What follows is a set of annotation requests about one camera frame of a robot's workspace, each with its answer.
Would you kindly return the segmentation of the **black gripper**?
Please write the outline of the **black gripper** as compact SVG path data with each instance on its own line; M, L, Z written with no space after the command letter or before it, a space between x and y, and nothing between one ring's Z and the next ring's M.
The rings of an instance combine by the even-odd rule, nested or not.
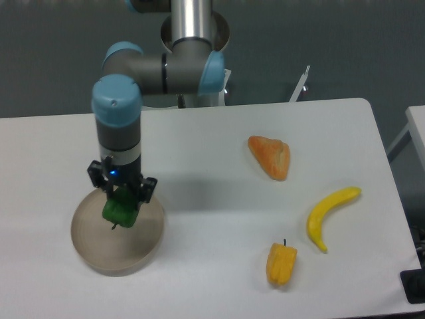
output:
M115 165L110 156L99 161L92 161L87 169L92 185L101 189L108 199L112 198L114 186L127 188L136 196L136 209L148 204L153 197L157 179L141 175L141 156L125 165Z

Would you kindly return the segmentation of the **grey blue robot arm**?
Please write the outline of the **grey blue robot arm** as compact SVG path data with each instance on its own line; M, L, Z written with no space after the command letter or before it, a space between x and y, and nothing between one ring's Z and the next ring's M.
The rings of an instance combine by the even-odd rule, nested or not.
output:
M129 42L108 49L91 100L101 160L90 164L88 174L108 199L115 187L128 190L138 210L150 202L157 184L141 174L143 97L218 93L225 70L222 53L213 47L211 1L128 1L127 6L138 13L171 14L171 51L146 55Z

